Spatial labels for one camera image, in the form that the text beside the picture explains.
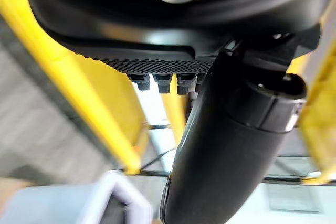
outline black wire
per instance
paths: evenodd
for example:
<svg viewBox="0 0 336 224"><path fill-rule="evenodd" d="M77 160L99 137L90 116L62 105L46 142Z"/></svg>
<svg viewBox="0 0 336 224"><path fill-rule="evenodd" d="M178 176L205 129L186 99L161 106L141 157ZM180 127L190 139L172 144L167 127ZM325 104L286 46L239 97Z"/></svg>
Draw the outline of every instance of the black wire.
<svg viewBox="0 0 336 224"><path fill-rule="evenodd" d="M302 185L300 177L265 177L262 180L265 184L285 184L285 185Z"/></svg>
<svg viewBox="0 0 336 224"><path fill-rule="evenodd" d="M152 161L150 161L149 163L145 164L144 166L141 167L140 171L144 170L145 168L149 167L150 165L152 165L153 163L155 163L156 161L158 161L161 157L163 157L164 155L166 155L168 152L173 151L174 149L170 149L169 151L166 151L164 153L161 153L160 155L158 155L155 159L153 159Z"/></svg>
<svg viewBox="0 0 336 224"><path fill-rule="evenodd" d="M149 130L162 130L162 129L169 129L170 125L149 125Z"/></svg>
<svg viewBox="0 0 336 224"><path fill-rule="evenodd" d="M153 177L169 177L169 173L162 170L142 170L135 176L153 176Z"/></svg>

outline black mount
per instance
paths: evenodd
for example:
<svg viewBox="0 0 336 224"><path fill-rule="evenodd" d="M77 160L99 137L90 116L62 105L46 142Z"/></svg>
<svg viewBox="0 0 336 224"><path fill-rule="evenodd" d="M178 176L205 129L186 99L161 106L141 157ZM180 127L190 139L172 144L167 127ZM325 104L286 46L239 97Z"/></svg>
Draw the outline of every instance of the black mount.
<svg viewBox="0 0 336 224"><path fill-rule="evenodd" d="M317 48L320 35L320 25L317 24L298 33L275 34L253 39L232 39L226 43L221 52L240 58L245 65L284 75L293 59ZM169 93L172 74L153 76L158 83L159 93ZM128 74L128 77L138 84L140 90L150 88L149 74ZM195 81L195 92L199 92L205 77L205 73L178 73L177 93L187 94Z"/></svg>

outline black plastic housing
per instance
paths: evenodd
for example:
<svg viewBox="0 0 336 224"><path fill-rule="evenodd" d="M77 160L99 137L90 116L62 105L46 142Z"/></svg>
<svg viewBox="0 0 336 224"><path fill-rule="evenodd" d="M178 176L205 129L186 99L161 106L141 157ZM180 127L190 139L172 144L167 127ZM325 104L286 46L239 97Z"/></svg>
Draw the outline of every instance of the black plastic housing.
<svg viewBox="0 0 336 224"><path fill-rule="evenodd" d="M255 76L224 55L202 88L162 199L164 224L229 220L262 181L307 95L299 76Z"/></svg>
<svg viewBox="0 0 336 224"><path fill-rule="evenodd" d="M315 25L329 0L29 0L70 50L124 73L207 73L234 38Z"/></svg>

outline yellow bar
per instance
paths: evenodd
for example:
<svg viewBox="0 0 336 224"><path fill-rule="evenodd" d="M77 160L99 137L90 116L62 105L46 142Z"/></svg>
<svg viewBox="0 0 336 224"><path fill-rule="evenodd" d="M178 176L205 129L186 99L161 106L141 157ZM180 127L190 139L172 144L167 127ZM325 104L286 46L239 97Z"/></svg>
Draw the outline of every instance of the yellow bar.
<svg viewBox="0 0 336 224"><path fill-rule="evenodd" d="M56 43L37 24L27 0L0 0L0 12L65 98L126 166L127 172L137 173L140 157L132 144L142 132L145 118L127 77Z"/></svg>
<svg viewBox="0 0 336 224"><path fill-rule="evenodd" d="M185 95L177 94L177 80L175 74L173 75L170 84L170 93L162 94L161 97L174 133L176 144L178 145L185 128Z"/></svg>
<svg viewBox="0 0 336 224"><path fill-rule="evenodd" d="M311 89L300 128L308 150L321 170L318 178L305 178L305 185L322 185L336 172L336 41Z"/></svg>

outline black tube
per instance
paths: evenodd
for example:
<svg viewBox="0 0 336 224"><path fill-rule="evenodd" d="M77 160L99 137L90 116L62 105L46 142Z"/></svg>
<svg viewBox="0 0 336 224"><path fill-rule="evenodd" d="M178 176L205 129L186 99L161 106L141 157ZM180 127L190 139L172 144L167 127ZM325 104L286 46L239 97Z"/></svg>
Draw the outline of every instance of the black tube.
<svg viewBox="0 0 336 224"><path fill-rule="evenodd" d="M166 155L168 152L173 151L174 149L170 149L169 151L166 151L164 153L161 153L160 155L158 155L155 159L153 159L152 161L150 161L149 163L145 164L144 166L141 167L140 171L145 170L147 167L151 166L152 164L154 164L155 162L159 161L161 157L163 157L164 155Z"/></svg>
<svg viewBox="0 0 336 224"><path fill-rule="evenodd" d="M223 224L262 181L307 94L301 78L279 76L217 57L176 153L165 224Z"/></svg>

